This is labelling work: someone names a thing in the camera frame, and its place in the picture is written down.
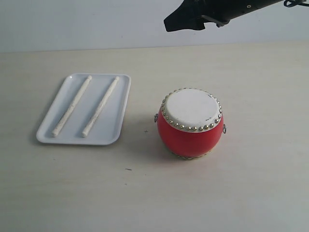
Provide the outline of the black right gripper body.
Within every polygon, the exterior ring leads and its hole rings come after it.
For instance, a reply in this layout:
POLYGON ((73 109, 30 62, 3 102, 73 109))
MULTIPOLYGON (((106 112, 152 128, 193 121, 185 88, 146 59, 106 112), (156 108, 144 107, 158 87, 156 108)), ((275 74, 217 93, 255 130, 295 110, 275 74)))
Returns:
POLYGON ((215 23, 217 27, 232 19, 278 3, 277 0, 200 0, 196 7, 195 20, 200 23, 215 23))

